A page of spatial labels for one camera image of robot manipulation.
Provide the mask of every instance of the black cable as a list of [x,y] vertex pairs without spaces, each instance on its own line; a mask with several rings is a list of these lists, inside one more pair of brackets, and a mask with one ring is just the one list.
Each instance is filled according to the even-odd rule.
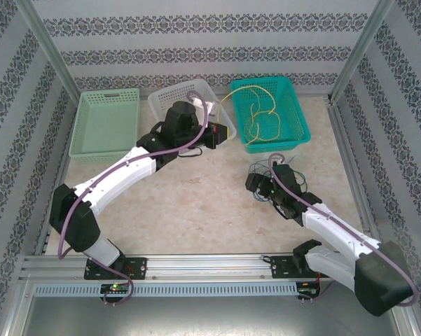
[[151,128],[151,133],[152,132],[154,132],[154,131],[157,131],[158,130],[158,128],[160,127],[160,126],[162,126],[163,125],[163,121],[159,121],[157,124],[155,124],[154,126],[153,126],[153,128]]
[[282,216],[283,218],[285,218],[286,220],[288,220],[287,217],[285,217],[285,215],[280,211],[279,208],[277,208],[278,204],[277,203],[273,203],[272,206],[274,207],[274,209],[277,211],[277,213]]
[[200,153],[199,154],[192,154],[192,155],[180,155],[178,154],[177,156],[179,158],[196,158],[197,156],[201,156],[202,155],[202,148],[201,147],[195,147],[195,148],[191,148],[191,150],[193,149],[199,149]]
[[270,257],[270,256],[268,256],[268,255],[264,255],[264,256],[262,256],[262,257],[261,257],[261,259],[262,259],[265,263],[268,263],[268,264],[270,264],[270,263],[271,263],[271,257]]

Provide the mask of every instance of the light green plastic basket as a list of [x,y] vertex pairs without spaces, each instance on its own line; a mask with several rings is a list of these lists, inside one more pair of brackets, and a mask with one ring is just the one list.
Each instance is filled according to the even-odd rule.
[[69,155],[82,163],[118,161],[137,142],[139,89],[83,92]]

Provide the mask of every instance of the patterned wallpaper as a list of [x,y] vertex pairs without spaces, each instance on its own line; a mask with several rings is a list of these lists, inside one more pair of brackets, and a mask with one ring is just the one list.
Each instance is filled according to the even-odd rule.
[[75,106],[12,0],[0,0],[0,322],[33,254]]
[[375,224],[420,291],[421,0],[395,1],[338,101]]
[[34,1],[82,90],[252,76],[330,93],[377,0]]

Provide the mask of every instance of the plastic basket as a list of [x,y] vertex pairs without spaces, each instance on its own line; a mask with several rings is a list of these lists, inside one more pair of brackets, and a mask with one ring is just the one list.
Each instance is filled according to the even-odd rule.
[[[153,92],[148,96],[148,103],[154,113],[156,120],[164,120],[168,109],[173,105],[174,102],[188,102],[187,92],[190,90],[198,91],[208,102],[219,103],[219,100],[216,98],[213,90],[205,80],[188,80],[186,82],[172,85],[159,91]],[[213,110],[209,114],[209,121],[213,123],[216,123],[216,110],[218,109],[218,105],[219,104],[215,104]],[[237,135],[237,129],[228,117],[224,107],[221,107],[221,110],[219,111],[219,122],[228,128],[228,140],[233,139],[235,135]]]
[[82,163],[118,161],[135,146],[139,89],[83,92],[69,149]]
[[[243,80],[234,80],[230,84],[230,89],[236,90],[238,88],[258,85],[269,91],[276,101],[276,112],[281,118],[280,135],[277,139],[272,141],[255,140],[246,145],[252,138],[245,132],[249,132],[251,122],[251,105],[254,104],[254,112],[257,110],[258,98],[260,98],[261,110],[267,111],[273,107],[273,102],[269,95],[260,90],[253,88],[251,90],[240,90],[233,94],[233,105],[235,108],[235,115],[237,116],[238,129],[240,130],[242,143],[246,146],[248,153],[261,153],[273,151],[285,151],[295,148],[299,144],[308,142],[311,138],[310,131],[305,121],[301,105],[297,100],[293,85],[287,77],[263,77],[263,78],[248,78]],[[262,139],[271,139],[277,135],[279,123],[277,118],[272,118],[267,113],[262,113],[254,119],[258,123],[258,136]]]

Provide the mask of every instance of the white plastic basket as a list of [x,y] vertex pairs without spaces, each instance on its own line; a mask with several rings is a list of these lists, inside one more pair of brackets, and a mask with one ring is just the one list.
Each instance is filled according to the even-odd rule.
[[[148,103],[156,120],[164,120],[168,109],[174,102],[188,102],[186,95],[190,90],[198,91],[208,102],[215,102],[215,105],[209,114],[209,121],[216,123],[216,110],[219,106],[219,100],[216,98],[216,95],[209,84],[203,79],[188,80],[151,93],[148,96]],[[229,129],[228,140],[233,139],[235,135],[237,135],[237,130],[228,117],[226,110],[224,110],[224,107],[221,107],[221,110],[219,111],[219,122]]]

